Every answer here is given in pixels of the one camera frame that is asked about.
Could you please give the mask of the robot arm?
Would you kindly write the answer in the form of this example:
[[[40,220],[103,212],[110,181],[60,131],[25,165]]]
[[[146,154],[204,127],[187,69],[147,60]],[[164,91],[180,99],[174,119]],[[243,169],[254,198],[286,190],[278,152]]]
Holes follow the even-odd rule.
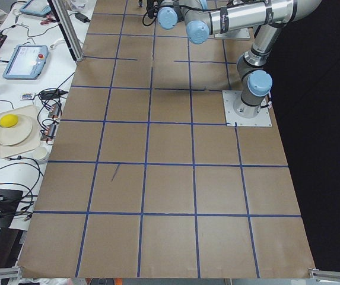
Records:
[[[235,64],[237,79],[249,88],[282,29],[319,5],[320,1],[228,1],[210,8],[206,1],[147,1],[146,10],[164,30],[184,23],[194,64]]]
[[[176,15],[182,17],[181,15],[184,14],[184,10],[196,10],[196,11],[207,11],[208,5],[206,1],[200,0],[184,0],[184,1],[147,1],[146,10],[147,16],[150,19],[153,19],[155,15],[159,12],[160,8],[169,7],[175,10]]]

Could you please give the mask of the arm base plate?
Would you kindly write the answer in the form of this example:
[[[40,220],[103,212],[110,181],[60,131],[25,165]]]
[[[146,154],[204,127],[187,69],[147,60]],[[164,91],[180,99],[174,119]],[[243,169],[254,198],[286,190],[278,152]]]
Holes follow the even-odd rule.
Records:
[[[227,126],[271,127],[269,108],[263,99],[259,106],[251,107],[242,102],[240,90],[224,90],[223,102]]]
[[[241,28],[238,30],[231,30],[226,33],[215,34],[216,39],[231,39],[231,40],[250,40],[250,33],[248,28]]]

